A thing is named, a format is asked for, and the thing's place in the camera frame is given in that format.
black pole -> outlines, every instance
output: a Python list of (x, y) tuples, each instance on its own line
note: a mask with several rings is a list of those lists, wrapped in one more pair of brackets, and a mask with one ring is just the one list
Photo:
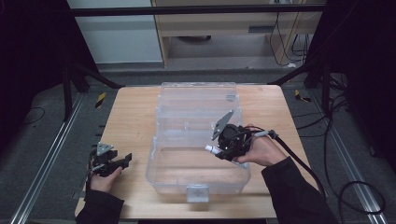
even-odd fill
[(70, 10), (43, 11), (55, 15), (73, 17), (94, 16), (138, 16), (171, 14), (213, 14), (254, 12), (308, 12), (336, 9), (337, 5), (287, 4), (287, 5), (231, 5), (231, 6), (183, 6), (183, 7), (113, 7), (113, 8), (71, 8)]

hand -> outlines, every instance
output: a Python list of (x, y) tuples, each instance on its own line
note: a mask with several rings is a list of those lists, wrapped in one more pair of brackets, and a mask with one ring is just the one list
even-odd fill
[(250, 150), (245, 156), (235, 157), (234, 161), (244, 163), (255, 162), (261, 166), (274, 165), (287, 158), (285, 153), (271, 140), (270, 137), (252, 137)]
[(119, 167), (111, 175), (106, 177), (93, 175), (91, 177), (91, 189), (109, 193), (117, 176), (121, 174), (121, 171), (122, 167)]

black jacket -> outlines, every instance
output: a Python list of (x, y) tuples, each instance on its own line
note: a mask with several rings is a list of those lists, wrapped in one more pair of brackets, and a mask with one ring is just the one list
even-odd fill
[(305, 181), (293, 160), (262, 170), (280, 224), (338, 223), (319, 192)]
[[(319, 192), (305, 181), (291, 158), (262, 170), (280, 224), (335, 224), (329, 206)], [(101, 191), (89, 190), (78, 214), (79, 224), (108, 223), (120, 220), (120, 200)]]
[(124, 200), (97, 190), (88, 190), (84, 208), (76, 217), (78, 224), (118, 224)]

cable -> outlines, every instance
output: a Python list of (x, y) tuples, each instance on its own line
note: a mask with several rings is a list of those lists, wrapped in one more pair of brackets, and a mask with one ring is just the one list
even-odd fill
[[(288, 53), (286, 52), (286, 47), (285, 47), (285, 44), (284, 44), (284, 42), (283, 42), (283, 39), (282, 39), (282, 35), (281, 35), (281, 33), (280, 33), (280, 29), (279, 29), (279, 12), (277, 12), (276, 13), (276, 21), (275, 21), (275, 25), (274, 25), (274, 29), (273, 29), (273, 32), (271, 33), (271, 35), (270, 35), (270, 45), (272, 45), (272, 37), (273, 37), (273, 33), (274, 33), (274, 30), (277, 28), (277, 32), (278, 32), (278, 34), (279, 34), (279, 39), (280, 39), (280, 43), (282, 44), (282, 49), (283, 49), (283, 53), (285, 54), (285, 56), (286, 56), (286, 58), (289, 60), (289, 61), (291, 61), (292, 63), (297, 63), (297, 62), (300, 62), (301, 60), (294, 60), (294, 59), (291, 59), (290, 57), (289, 57), (289, 55), (288, 55)], [(281, 63), (279, 63), (278, 61), (276, 61), (276, 63), (278, 64), (278, 65), (280, 65), (280, 66), (285, 66), (285, 65), (287, 65), (287, 64), (281, 64)]]
[(336, 88), (337, 90), (340, 91), (346, 91), (347, 90), (347, 85), (344, 83), (343, 80), (338, 80), (337, 78), (333, 77), (332, 75), (330, 75), (330, 79), (332, 81), (332, 83), (330, 84), (331, 87)]
[[(258, 129), (259, 131), (249, 131), (249, 132), (245, 132), (245, 133), (259, 133), (264, 131), (264, 129), (256, 127), (256, 126), (249, 126), (249, 128), (255, 128)], [(269, 131), (268, 135), (270, 135), (273, 139), (275, 139), (283, 148), (285, 148), (285, 150), (310, 174), (312, 175), (312, 177), (315, 179), (315, 181), (317, 182), (318, 185), (318, 191), (319, 193), (323, 196), (323, 198), (326, 200), (326, 194), (323, 188), (323, 185), (321, 184), (320, 180), (318, 179), (317, 175), (311, 170), (311, 168), (309, 168), (309, 166), (307, 166), (292, 150), (291, 148), (288, 147), (288, 145), (286, 145), (286, 143), (277, 135), (275, 134), (274, 131)]]
[(275, 140), (283, 147), (285, 150), (301, 165), (303, 168), (314, 177), (315, 181), (317, 182), (318, 185), (318, 190), (320, 194), (323, 196), (323, 198), (326, 200), (326, 194), (323, 188), (323, 185), (321, 184), (319, 178), (317, 175), (307, 166), (289, 147), (288, 145), (285, 144), (285, 142), (282, 141), (278, 136), (275, 138)]
[(350, 16), (350, 14), (352, 13), (353, 9), (355, 9), (356, 5), (358, 4), (359, 0), (356, 0), (355, 3), (353, 4), (353, 6), (351, 7), (351, 9), (348, 11), (348, 13), (345, 15), (345, 17), (340, 21), (340, 23), (338, 23), (338, 25), (332, 30), (332, 33), (329, 34), (327, 36), (327, 38), (323, 41), (323, 43), (317, 47), (317, 49), (310, 54), (309, 58), (306, 58), (307, 60), (309, 60), (310, 58), (314, 58), (317, 57), (316, 54), (318, 54), (318, 52), (324, 47), (326, 46), (327, 42), (329, 42), (332, 37), (334, 36), (334, 34), (336, 34), (336, 32), (338, 31), (338, 29), (340, 29), (340, 27), (344, 24), (344, 22), (347, 20), (347, 18)]
[(93, 177), (93, 172), (92, 172), (92, 157), (96, 154), (96, 148), (94, 148), (88, 157), (88, 170), (87, 170), (87, 180), (85, 182), (85, 189), (88, 190), (91, 188), (91, 179)]
[(311, 138), (311, 137), (321, 137), (324, 136), (325, 133), (317, 134), (317, 135), (299, 135), (301, 138)]
[(296, 44), (297, 39), (300, 41), (300, 35), (296, 35), (294, 37), (293, 43), (291, 44), (291, 52), (293, 55), (301, 57), (302, 59), (300, 60), (303, 64), (305, 63), (305, 58), (308, 53), (309, 49), (309, 35), (304, 35), (304, 46), (303, 49), (295, 49), (294, 46)]
[(314, 16), (317, 15), (317, 14), (318, 14), (318, 13), (315, 12), (314, 14), (312, 14), (312, 15), (310, 15), (310, 16), (308, 16), (308, 17), (303, 18), (303, 20), (309, 20), (309, 19), (311, 19), (312, 17), (314, 17)]
[[(375, 188), (374, 186), (372, 186), (372, 185), (370, 185), (370, 184), (368, 184), (366, 182), (363, 182), (363, 181), (350, 181), (350, 182), (346, 183), (341, 188), (340, 193), (337, 193), (337, 191), (334, 189), (334, 187), (332, 185), (332, 181), (330, 180), (329, 171), (328, 171), (328, 165), (327, 165), (327, 138), (328, 138), (328, 133), (330, 132), (330, 129), (332, 128), (332, 124), (333, 124), (333, 120), (332, 120), (333, 113), (338, 112), (339, 109), (342, 106), (347, 105), (347, 100), (342, 100), (342, 101), (338, 102), (337, 104), (335, 103), (337, 101), (337, 99), (339, 99), (339, 98), (341, 98), (343, 96), (345, 96), (344, 93), (341, 93), (341, 94), (337, 95), (334, 99), (332, 99), (332, 103), (331, 103), (331, 107), (330, 107), (330, 113), (329, 113), (328, 116), (323, 116), (320, 119), (318, 119), (318, 120), (316, 120), (316, 121), (314, 121), (314, 122), (312, 122), (310, 124), (307, 124), (304, 127), (298, 128), (298, 129), (310, 127), (313, 124), (316, 124), (320, 120), (323, 120), (323, 119), (328, 119), (329, 120), (328, 121), (328, 125), (327, 125), (326, 130), (325, 130), (325, 133), (324, 134), (320, 134), (320, 135), (315, 135), (315, 136), (324, 136), (324, 139), (323, 139), (323, 163), (324, 163), (325, 177), (326, 177), (326, 181), (328, 182), (329, 187), (330, 187), (330, 189), (332, 191), (332, 194), (334, 194), (335, 197), (337, 198), (337, 201), (338, 201), (338, 212), (339, 212), (339, 215), (340, 215), (340, 218), (341, 218), (341, 222), (345, 223), (344, 214), (343, 214), (343, 211), (342, 211), (342, 204), (344, 204), (347, 207), (349, 207), (349, 208), (351, 208), (351, 209), (353, 209), (353, 210), (355, 210), (355, 211), (357, 211), (359, 213), (362, 213), (364, 215), (378, 215), (378, 214), (381, 214), (385, 210), (385, 208), (386, 208), (386, 200), (385, 200), (384, 196), (380, 193), (380, 191), (377, 188)], [(309, 114), (294, 116), (294, 118), (307, 116), (307, 115), (312, 115), (312, 114), (317, 114), (317, 113), (309, 113)], [(377, 195), (379, 195), (379, 197), (381, 198), (381, 201), (382, 201), (382, 204), (381, 204), (379, 210), (374, 211), (374, 212), (368, 212), (368, 211), (359, 209), (358, 207), (346, 202), (343, 199), (343, 195), (344, 195), (346, 189), (348, 189), (351, 186), (359, 185), (359, 184), (367, 186), (370, 189), (373, 189), (377, 193)]]
[(32, 110), (32, 109), (41, 109), (41, 110), (43, 111), (43, 114), (40, 116), (40, 118), (35, 119), (35, 120), (33, 120), (33, 121), (30, 121), (30, 122), (23, 123), (22, 125), (28, 125), (28, 124), (36, 123), (36, 122), (38, 122), (39, 120), (41, 120), (41, 119), (44, 117), (44, 115), (46, 114), (46, 110), (45, 110), (44, 108), (42, 108), (42, 107), (35, 106), (35, 107), (30, 108), (30, 110)]

black cable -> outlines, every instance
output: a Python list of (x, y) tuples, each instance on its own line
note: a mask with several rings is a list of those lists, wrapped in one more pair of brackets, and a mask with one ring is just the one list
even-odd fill
[(275, 138), (275, 140), (283, 147), (285, 148), (285, 150), (301, 165), (303, 166), (303, 168), (312, 175), (312, 177), (314, 177), (315, 181), (317, 182), (318, 185), (318, 190), (320, 192), (320, 194), (323, 196), (323, 198), (326, 200), (326, 194), (323, 188), (323, 185), (321, 184), (319, 178), (317, 177), (317, 175), (311, 170), (311, 168), (309, 168), (309, 166), (307, 166), (289, 147), (288, 145), (285, 144), (285, 142), (283, 142), (282, 139), (280, 139), (279, 136), (277, 136)]
[(93, 177), (93, 172), (92, 172), (92, 157), (94, 156), (94, 154), (96, 153), (96, 148), (94, 148), (91, 152), (90, 152), (90, 156), (88, 157), (88, 170), (87, 170), (87, 181), (85, 182), (85, 188), (86, 190), (91, 188), (91, 179)]
[[(269, 39), (270, 45), (272, 45), (273, 33), (274, 33), (274, 31), (276, 30), (276, 28), (277, 28), (277, 32), (278, 32), (278, 34), (279, 34), (280, 43), (282, 44), (282, 48), (283, 48), (283, 53), (285, 54), (286, 58), (287, 58), (288, 60), (290, 60), (292, 63), (297, 63), (297, 62), (299, 62), (300, 60), (291, 59), (291, 58), (289, 57), (288, 53), (286, 52), (286, 47), (285, 47), (285, 44), (283, 43), (283, 39), (282, 39), (282, 35), (281, 35), (281, 33), (280, 33), (279, 23), (278, 23), (278, 22), (279, 22), (279, 12), (276, 13), (276, 20), (275, 20), (275, 24), (274, 24), (274, 29), (273, 29), (273, 32), (272, 32), (271, 35), (270, 35), (270, 39)], [(286, 63), (286, 64), (279, 63), (277, 60), (276, 60), (276, 63), (277, 63), (278, 65), (280, 65), (280, 66), (288, 65), (287, 63)]]
[(233, 140), (233, 138), (235, 138), (235, 137), (237, 137), (237, 136), (239, 136), (239, 135), (245, 135), (245, 134), (247, 134), (247, 133), (257, 133), (257, 132), (259, 132), (259, 131), (243, 131), (243, 132), (241, 132), (241, 133), (236, 133), (236, 134), (234, 134), (233, 136), (228, 137), (227, 140)]
[(315, 58), (315, 57), (318, 57), (318, 55), (316, 55), (316, 54), (318, 54), (319, 52), (320, 52), (320, 50), (322, 49), (322, 48), (324, 48), (326, 45), (327, 45), (327, 43), (329, 42), (329, 41), (331, 41), (332, 40), (332, 37), (337, 33), (337, 31), (340, 29), (340, 27), (344, 24), (344, 22), (347, 20), (347, 18), (350, 16), (350, 14), (352, 14), (352, 11), (353, 11), (353, 9), (355, 9), (355, 7), (356, 7), (356, 5), (358, 4), (358, 2), (359, 2), (359, 0), (356, 0), (355, 1), (355, 3), (353, 3), (353, 6), (351, 7), (351, 9), (348, 11), (348, 13), (345, 15), (345, 17), (340, 21), (340, 23), (338, 23), (338, 25), (332, 30), (332, 33), (331, 34), (329, 34), (329, 35), (327, 35), (327, 38), (323, 41), (323, 43), (319, 46), (319, 47), (317, 47), (317, 49), (314, 51), (314, 52), (312, 52), (310, 55), (309, 55), (309, 57), (307, 56), (307, 60), (309, 60), (309, 59), (311, 59), (311, 58)]
[[(347, 207), (349, 207), (349, 208), (351, 208), (351, 209), (353, 209), (353, 210), (355, 210), (355, 211), (357, 211), (357, 212), (363, 213), (364, 215), (378, 215), (378, 214), (381, 214), (381, 213), (385, 210), (385, 208), (386, 208), (386, 200), (385, 200), (384, 196), (383, 196), (383, 195), (379, 192), (379, 190), (376, 189), (374, 186), (372, 186), (372, 185), (370, 185), (370, 184), (368, 184), (368, 183), (366, 183), (366, 182), (363, 182), (363, 181), (350, 181), (350, 182), (348, 182), (347, 184), (345, 184), (345, 185), (342, 187), (340, 193), (338, 194), (338, 193), (336, 192), (336, 190), (334, 189), (334, 187), (333, 187), (333, 185), (332, 185), (332, 182), (331, 182), (331, 180), (330, 180), (329, 172), (328, 172), (328, 167), (327, 167), (327, 138), (328, 138), (328, 133), (329, 133), (330, 129), (332, 128), (332, 114), (333, 114), (334, 112), (339, 111), (339, 109), (340, 109), (342, 106), (347, 105), (347, 100), (343, 100), (343, 101), (340, 101), (339, 103), (335, 104), (336, 100), (337, 100), (338, 98), (340, 98), (340, 97), (343, 97), (343, 96), (344, 96), (344, 93), (341, 93), (341, 94), (339, 94), (338, 96), (336, 96), (334, 99), (332, 99), (331, 109), (330, 109), (330, 113), (329, 113), (328, 116), (323, 116), (322, 118), (320, 118), (320, 119), (314, 121), (313, 123), (308, 124), (308, 125), (305, 125), (304, 127), (299, 128), (299, 129), (302, 129), (302, 128), (310, 127), (310, 126), (312, 126), (313, 124), (318, 123), (319, 120), (323, 120), (323, 119), (328, 119), (328, 120), (329, 120), (329, 121), (328, 121), (328, 125), (327, 125), (327, 127), (326, 127), (325, 133), (324, 133), (324, 134), (321, 134), (321, 135), (317, 135), (317, 136), (323, 136), (323, 135), (324, 135), (324, 140), (323, 140), (323, 141), (324, 141), (324, 145), (323, 145), (324, 172), (325, 172), (326, 180), (327, 180), (327, 182), (328, 182), (328, 184), (329, 184), (329, 187), (330, 187), (332, 193), (335, 195), (335, 197), (336, 197), (337, 200), (338, 200), (338, 212), (339, 212), (339, 215), (340, 215), (340, 218), (341, 218), (342, 223), (344, 223), (344, 217), (343, 217), (343, 212), (342, 212), (342, 204), (346, 205)], [(309, 113), (309, 114), (305, 114), (305, 115), (295, 116), (294, 118), (302, 117), (302, 116), (307, 116), (307, 115), (311, 115), (311, 114), (317, 114), (317, 113)], [(354, 205), (352, 205), (352, 204), (346, 202), (346, 201), (343, 199), (343, 195), (344, 195), (345, 190), (346, 190), (347, 188), (349, 188), (350, 186), (357, 185), (357, 184), (362, 184), (362, 185), (368, 186), (369, 188), (371, 188), (371, 189), (373, 189), (374, 191), (376, 191), (376, 193), (380, 196), (381, 201), (382, 201), (382, 205), (380, 206), (380, 209), (379, 209), (379, 210), (374, 211), (374, 212), (368, 212), (368, 211), (365, 211), (365, 210), (362, 210), (362, 209), (357, 208), (356, 206), (354, 206)]]
[(291, 117), (292, 117), (292, 118), (300, 118), (300, 117), (305, 117), (305, 116), (314, 115), (314, 114), (322, 114), (322, 113), (320, 113), (320, 112), (316, 112), (316, 113), (306, 113), (306, 114), (295, 115), (295, 116), (291, 116)]
[(299, 135), (299, 137), (301, 137), (301, 138), (321, 137), (321, 136), (324, 136), (324, 134), (326, 134), (326, 133), (321, 133), (321, 134), (317, 134), (317, 135)]
[[(333, 111), (334, 111), (335, 109), (339, 109), (339, 107), (345, 105), (345, 102), (346, 102), (346, 101), (345, 101), (345, 100), (344, 100), (344, 101), (341, 101), (341, 102), (338, 103), (337, 105), (334, 105), (334, 102), (335, 102), (335, 100), (332, 101), (331, 113), (330, 113), (330, 115), (332, 115), (332, 113), (333, 113)], [(328, 123), (327, 129), (326, 129), (326, 134), (324, 135), (324, 143), (323, 143), (323, 163), (324, 163), (324, 170), (325, 170), (326, 180), (327, 180), (327, 182), (328, 182), (328, 184), (329, 184), (330, 189), (332, 190), (332, 193), (335, 195), (335, 197), (336, 197), (337, 200), (338, 200), (338, 210), (339, 210), (339, 215), (340, 215), (340, 218), (341, 218), (342, 223), (344, 223), (344, 217), (343, 217), (342, 208), (341, 208), (341, 204), (342, 204), (342, 203), (345, 204), (346, 206), (348, 206), (349, 208), (352, 208), (353, 210), (355, 210), (355, 211), (357, 211), (357, 212), (363, 213), (364, 215), (378, 215), (378, 214), (382, 213), (382, 212), (385, 210), (385, 208), (386, 208), (386, 201), (385, 201), (385, 198), (384, 198), (384, 196), (379, 192), (379, 190), (376, 189), (376, 188), (374, 188), (372, 185), (370, 185), (370, 184), (368, 184), (368, 183), (366, 183), (366, 182), (363, 182), (363, 181), (351, 181), (351, 182), (348, 182), (347, 184), (345, 184), (345, 185), (342, 187), (340, 194), (338, 194), (338, 193), (336, 192), (336, 190), (334, 189), (334, 187), (333, 187), (333, 185), (332, 185), (332, 182), (331, 182), (331, 180), (330, 180), (330, 177), (329, 177), (329, 172), (328, 172), (328, 167), (327, 167), (327, 138), (328, 138), (328, 133), (329, 133), (331, 127), (332, 127), (332, 116), (329, 117), (329, 123)], [(383, 203), (382, 203), (382, 206), (380, 206), (380, 209), (379, 209), (378, 211), (368, 212), (368, 211), (365, 211), (365, 210), (361, 210), (361, 209), (357, 208), (356, 206), (353, 206), (352, 204), (346, 202), (346, 201), (342, 198), (342, 196), (343, 196), (343, 194), (344, 194), (344, 191), (345, 191), (349, 186), (356, 185), (356, 184), (363, 184), (363, 185), (366, 185), (366, 186), (368, 186), (368, 187), (374, 189), (374, 190), (377, 192), (377, 194), (381, 197), (381, 200), (382, 200), (382, 202), (383, 202)]]
[(310, 43), (309, 43), (309, 35), (305, 35), (303, 63), (305, 63), (305, 61), (306, 61), (306, 56), (308, 55), (309, 45), (310, 45)]
[(294, 37), (293, 43), (291, 44), (291, 53), (295, 56), (303, 56), (304, 54), (297, 54), (296, 52), (304, 52), (304, 49), (294, 49), (294, 46), (296, 44), (297, 38), (300, 39), (300, 35), (296, 35)]
[(30, 121), (30, 122), (23, 123), (22, 125), (28, 125), (28, 124), (36, 123), (36, 122), (38, 122), (39, 120), (41, 120), (41, 119), (44, 117), (44, 115), (46, 114), (46, 110), (45, 110), (44, 108), (42, 108), (42, 107), (35, 106), (35, 107), (30, 108), (30, 110), (32, 110), (32, 109), (41, 109), (41, 110), (43, 111), (43, 114), (40, 116), (40, 118), (35, 119), (35, 120), (33, 120), (33, 121)]
[(296, 128), (296, 130), (301, 130), (301, 129), (304, 129), (304, 128), (311, 127), (311, 126), (313, 126), (313, 125), (319, 123), (319, 122), (320, 122), (321, 120), (323, 120), (323, 119), (326, 119), (326, 116), (323, 116), (323, 117), (321, 117), (320, 119), (317, 119), (317, 120), (315, 120), (315, 121), (312, 122), (312, 123), (306, 124), (306, 125), (303, 126), (303, 127), (298, 127), (298, 128)]
[(330, 76), (330, 79), (332, 81), (331, 87), (335, 87), (337, 90), (340, 91), (346, 91), (347, 90), (347, 85), (344, 84), (344, 82), (341, 80), (338, 80), (337, 78)]

